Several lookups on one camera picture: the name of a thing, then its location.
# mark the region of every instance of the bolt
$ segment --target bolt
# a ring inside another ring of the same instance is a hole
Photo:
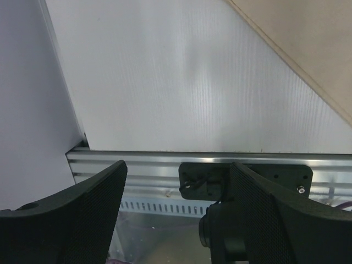
[[[305,189],[304,189],[304,186],[298,186],[297,187],[297,191],[300,193],[300,194],[304,194],[304,192],[306,191]]]

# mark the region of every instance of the gray wall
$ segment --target gray wall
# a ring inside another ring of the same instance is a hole
[[[37,1],[0,1],[0,210],[74,184],[81,140]]]

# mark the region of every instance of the black mounting plate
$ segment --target black mounting plate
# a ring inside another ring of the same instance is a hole
[[[182,163],[179,167],[181,195],[187,200],[218,201],[226,185],[231,163]],[[291,164],[245,164],[252,171],[289,190],[308,197],[313,171],[306,165]],[[206,179],[204,184],[194,188],[189,183]]]

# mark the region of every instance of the beige board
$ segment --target beige board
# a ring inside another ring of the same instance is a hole
[[[352,126],[351,0],[226,0]]]

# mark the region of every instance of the silver metal bar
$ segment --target silver metal bar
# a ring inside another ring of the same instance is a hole
[[[128,177],[123,204],[127,202],[130,206],[127,208],[125,204],[122,211],[201,217],[211,202],[182,199],[178,191],[178,167],[182,162],[305,164],[313,170],[311,199],[330,205],[352,200],[352,155],[120,152],[80,147],[67,153],[67,159],[76,182],[91,177],[115,161],[125,160]],[[137,204],[145,205],[138,209]],[[164,210],[154,210],[154,205]],[[185,210],[171,211],[171,206]]]

